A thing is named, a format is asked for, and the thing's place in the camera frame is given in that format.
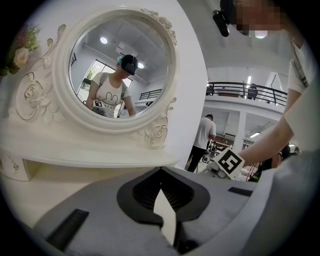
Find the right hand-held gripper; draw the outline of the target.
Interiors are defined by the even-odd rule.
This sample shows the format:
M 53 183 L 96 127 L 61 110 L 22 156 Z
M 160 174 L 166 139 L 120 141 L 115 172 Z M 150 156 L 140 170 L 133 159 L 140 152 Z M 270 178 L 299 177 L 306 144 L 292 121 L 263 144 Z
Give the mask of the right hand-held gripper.
M 244 163 L 245 160 L 228 147 L 210 160 L 204 170 L 204 175 L 220 179 L 236 180 L 244 167 Z

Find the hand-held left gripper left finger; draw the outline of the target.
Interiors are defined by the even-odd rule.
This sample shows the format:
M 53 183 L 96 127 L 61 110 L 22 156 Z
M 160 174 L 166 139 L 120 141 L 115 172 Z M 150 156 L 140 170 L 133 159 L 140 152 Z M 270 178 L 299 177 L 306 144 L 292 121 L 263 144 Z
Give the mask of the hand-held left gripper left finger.
M 46 239 L 75 209 L 88 217 L 65 248 L 69 256 L 176 256 L 159 226 L 135 222 L 119 207 L 117 192 L 147 170 L 137 170 L 92 182 L 47 211 L 34 225 Z

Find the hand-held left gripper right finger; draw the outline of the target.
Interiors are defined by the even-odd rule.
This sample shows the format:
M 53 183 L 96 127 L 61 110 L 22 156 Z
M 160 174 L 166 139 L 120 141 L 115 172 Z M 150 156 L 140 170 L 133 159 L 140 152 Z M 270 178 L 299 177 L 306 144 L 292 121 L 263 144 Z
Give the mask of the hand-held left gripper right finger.
M 220 234 L 239 214 L 256 185 L 161 170 L 161 189 L 175 213 L 173 248 L 184 255 Z

